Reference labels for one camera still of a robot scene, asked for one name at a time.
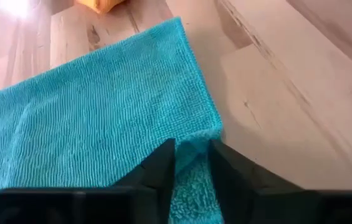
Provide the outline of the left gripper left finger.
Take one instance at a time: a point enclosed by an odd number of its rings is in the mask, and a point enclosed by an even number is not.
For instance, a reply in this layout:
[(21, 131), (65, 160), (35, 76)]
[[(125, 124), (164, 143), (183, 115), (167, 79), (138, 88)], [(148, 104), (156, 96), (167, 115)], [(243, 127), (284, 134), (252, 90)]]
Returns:
[(174, 170), (167, 139), (108, 187), (2, 189), (0, 223), (168, 223)]

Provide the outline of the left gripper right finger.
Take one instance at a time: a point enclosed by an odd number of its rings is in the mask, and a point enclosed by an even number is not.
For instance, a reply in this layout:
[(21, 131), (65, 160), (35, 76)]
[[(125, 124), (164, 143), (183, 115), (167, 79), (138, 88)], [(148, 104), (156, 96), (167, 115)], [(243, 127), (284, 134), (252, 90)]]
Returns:
[(208, 159), (225, 223), (352, 224), (352, 190), (303, 189), (220, 140)]

